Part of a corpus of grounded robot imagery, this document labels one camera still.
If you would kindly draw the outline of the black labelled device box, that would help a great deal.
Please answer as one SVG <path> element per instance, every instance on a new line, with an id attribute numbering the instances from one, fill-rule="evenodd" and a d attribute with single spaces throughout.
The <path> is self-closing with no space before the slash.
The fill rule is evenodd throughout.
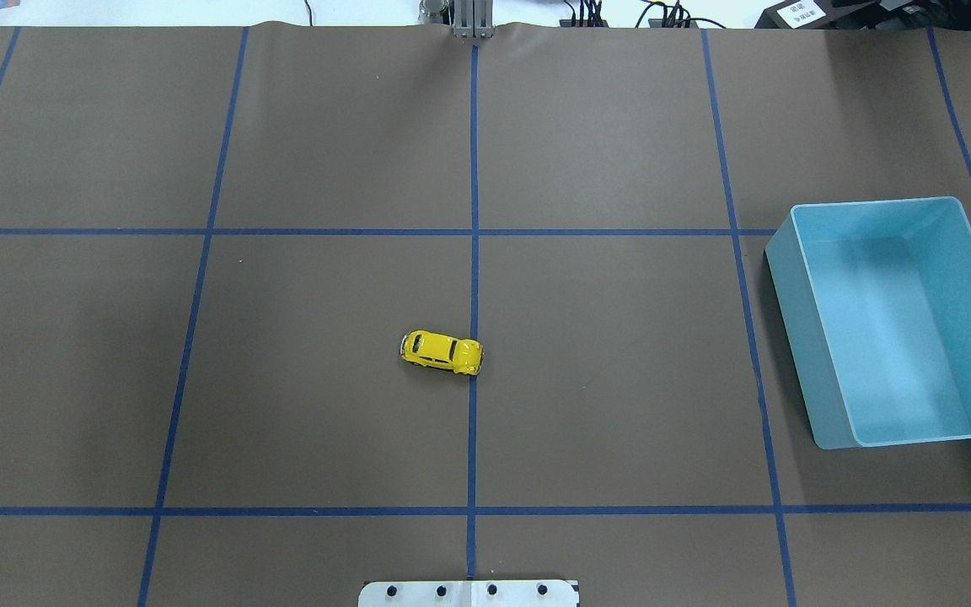
<path id="1" fill-rule="evenodd" d="M 778 1 L 764 8 L 756 30 L 827 30 L 880 1 Z"/>

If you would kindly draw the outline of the yellow beetle toy car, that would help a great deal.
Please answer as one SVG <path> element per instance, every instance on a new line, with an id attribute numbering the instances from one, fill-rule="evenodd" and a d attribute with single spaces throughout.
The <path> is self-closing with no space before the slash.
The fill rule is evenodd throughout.
<path id="1" fill-rule="evenodd" d="M 401 339 L 400 357 L 420 368 L 474 377 L 481 370 L 483 348 L 474 339 L 456 338 L 429 330 L 412 330 Z"/>

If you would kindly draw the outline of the aluminium frame post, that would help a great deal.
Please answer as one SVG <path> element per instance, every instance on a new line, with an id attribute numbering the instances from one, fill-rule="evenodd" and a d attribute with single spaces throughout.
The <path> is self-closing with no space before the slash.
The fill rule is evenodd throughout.
<path id="1" fill-rule="evenodd" d="M 452 0 L 448 3 L 453 35 L 461 39 L 489 39 L 496 33 L 492 0 Z"/>

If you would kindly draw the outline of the light blue plastic bin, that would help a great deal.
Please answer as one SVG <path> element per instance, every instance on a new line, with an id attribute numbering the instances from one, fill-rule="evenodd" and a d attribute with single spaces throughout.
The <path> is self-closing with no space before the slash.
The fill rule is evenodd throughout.
<path id="1" fill-rule="evenodd" d="M 821 449 L 971 439 L 971 224 L 956 197 L 795 205 L 765 254 Z"/>

